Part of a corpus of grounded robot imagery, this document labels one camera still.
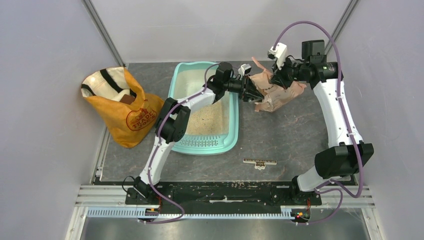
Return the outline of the pink cat litter bag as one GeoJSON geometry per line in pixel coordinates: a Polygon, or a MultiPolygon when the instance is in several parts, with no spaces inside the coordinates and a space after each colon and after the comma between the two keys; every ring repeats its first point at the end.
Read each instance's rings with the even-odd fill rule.
{"type": "Polygon", "coordinates": [[[264,96],[262,101],[255,103],[254,110],[256,112],[275,112],[283,105],[300,96],[306,89],[307,85],[298,81],[292,82],[288,88],[270,83],[271,78],[274,76],[271,71],[265,68],[255,57],[251,59],[257,67],[262,69],[261,73],[250,76],[256,89],[264,96]]]}

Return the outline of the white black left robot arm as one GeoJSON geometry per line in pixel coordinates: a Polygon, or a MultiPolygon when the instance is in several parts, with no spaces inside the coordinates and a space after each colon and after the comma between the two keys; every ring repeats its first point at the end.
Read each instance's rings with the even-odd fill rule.
{"type": "Polygon", "coordinates": [[[174,145],[186,135],[192,114],[216,104],[226,93],[234,93],[244,102],[263,99],[251,80],[251,69],[249,64],[236,69],[229,62],[211,62],[203,71],[197,91],[165,100],[154,124],[153,148],[144,169],[134,180],[133,189],[144,204],[152,204],[159,195],[156,186],[163,167],[174,145]]]}

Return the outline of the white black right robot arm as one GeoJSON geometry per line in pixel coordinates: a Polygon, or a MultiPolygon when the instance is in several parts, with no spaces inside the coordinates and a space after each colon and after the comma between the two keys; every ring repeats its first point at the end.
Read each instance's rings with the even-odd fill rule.
{"type": "Polygon", "coordinates": [[[287,46],[281,42],[268,51],[274,60],[270,82],[285,89],[298,81],[307,82],[318,99],[328,134],[328,149],[315,155],[314,166],[297,176],[288,191],[289,200],[296,205],[326,183],[361,173],[374,154],[373,145],[365,143],[355,127],[339,65],[327,61],[324,48],[323,40],[304,41],[301,59],[290,59],[287,46]]]}

